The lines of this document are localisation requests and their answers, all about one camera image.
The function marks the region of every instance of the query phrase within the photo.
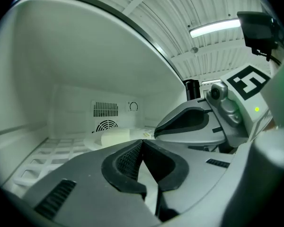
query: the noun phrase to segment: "ceiling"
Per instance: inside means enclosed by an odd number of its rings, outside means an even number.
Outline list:
[[[267,73],[265,57],[245,46],[241,28],[192,38],[189,30],[236,18],[238,11],[262,11],[259,0],[100,0],[137,23],[165,51],[183,79],[210,80],[252,63]]]

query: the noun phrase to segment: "fluorescent light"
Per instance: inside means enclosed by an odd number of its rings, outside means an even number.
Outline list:
[[[193,38],[196,38],[198,36],[205,35],[211,32],[215,32],[215,31],[219,31],[219,30],[223,30],[227,28],[237,28],[240,26],[241,26],[240,21],[238,18],[236,18],[236,19],[228,19],[224,21],[219,21],[219,22],[215,22],[212,24],[207,24],[207,25],[204,25],[198,28],[194,28],[190,30],[189,32]]]
[[[202,84],[210,84],[210,83],[220,82],[220,81],[221,81],[221,79],[210,80],[210,81],[203,81]]]

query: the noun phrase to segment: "ceiling light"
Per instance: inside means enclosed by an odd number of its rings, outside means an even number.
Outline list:
[[[221,79],[210,80],[210,81],[203,81],[202,84],[210,84],[210,83],[220,82],[220,81],[221,81]]]
[[[215,31],[219,31],[219,30],[223,30],[227,28],[237,28],[240,26],[241,26],[240,21],[238,18],[236,18],[236,19],[228,19],[228,20],[223,20],[223,21],[207,24],[207,25],[204,25],[198,28],[194,28],[190,30],[189,32],[193,38],[196,38],[198,36],[205,35],[211,32],[215,32]]]

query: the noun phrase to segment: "fan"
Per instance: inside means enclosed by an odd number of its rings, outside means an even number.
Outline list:
[[[112,120],[104,120],[97,126],[96,132],[108,130],[108,129],[113,128],[113,127],[118,127],[116,122],[114,122]]]

